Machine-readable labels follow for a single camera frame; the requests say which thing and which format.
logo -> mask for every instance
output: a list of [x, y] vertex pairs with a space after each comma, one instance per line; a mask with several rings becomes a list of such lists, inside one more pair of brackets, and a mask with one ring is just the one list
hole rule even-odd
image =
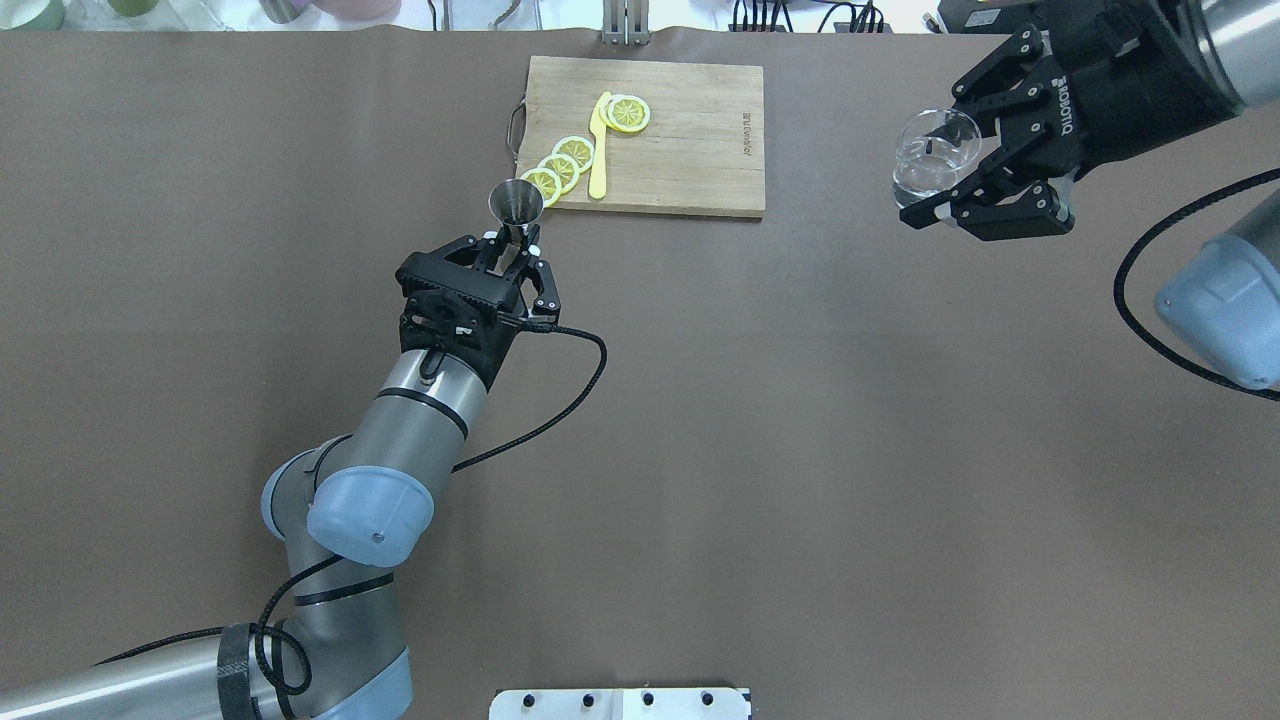
[[1057, 88], [1057, 114], [1062, 118], [1062, 137], [1075, 132], [1075, 117], [1071, 114], [1071, 90], [1066, 86], [1066, 76], [1056, 77], [1050, 85]]

knife handle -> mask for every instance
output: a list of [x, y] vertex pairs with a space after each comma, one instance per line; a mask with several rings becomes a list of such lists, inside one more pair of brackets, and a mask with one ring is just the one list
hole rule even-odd
[[604, 138], [608, 137], [609, 131], [605, 128], [604, 132], [595, 135], [595, 158], [591, 160], [591, 179], [586, 184], [586, 193], [595, 200], [604, 197], [608, 191], [608, 179], [604, 169]]

white metal plate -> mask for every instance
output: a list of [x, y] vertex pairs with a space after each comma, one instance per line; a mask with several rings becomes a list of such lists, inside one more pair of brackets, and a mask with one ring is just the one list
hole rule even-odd
[[595, 688], [503, 691], [489, 720], [750, 720], [751, 691]]

blue joint cap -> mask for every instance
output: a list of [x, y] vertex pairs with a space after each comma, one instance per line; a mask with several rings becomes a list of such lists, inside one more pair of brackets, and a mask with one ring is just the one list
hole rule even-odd
[[314, 720], [396, 720], [413, 701], [408, 674], [408, 650], [347, 700], [316, 715]]
[[1262, 389], [1280, 380], [1280, 273], [1243, 238], [1206, 242], [1156, 293], [1156, 313], [1235, 384]]
[[343, 557], [394, 568], [408, 557], [433, 515], [431, 493], [411, 475], [357, 465], [320, 483], [307, 514], [307, 532]]
[[266, 487], [262, 488], [262, 500], [259, 503], [259, 509], [262, 511], [262, 524], [266, 525], [268, 530], [271, 530], [273, 536], [280, 539], [284, 539], [284, 533], [282, 533], [280, 528], [276, 527], [275, 518], [271, 515], [271, 500], [275, 497], [275, 486], [280, 482], [280, 475], [289, 469], [289, 465], [293, 465], [298, 461], [298, 457], [302, 457], [308, 452], [311, 452], [311, 450], [303, 450], [302, 452], [294, 455], [292, 460], [276, 468], [275, 471], [271, 473], [271, 477], [266, 479]]

white label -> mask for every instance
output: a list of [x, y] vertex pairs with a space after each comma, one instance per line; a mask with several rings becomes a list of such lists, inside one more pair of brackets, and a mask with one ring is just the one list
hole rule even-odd
[[989, 26], [993, 24], [998, 17], [1000, 8], [993, 10], [978, 10], [977, 13], [969, 15], [969, 19], [964, 22], [964, 27]]

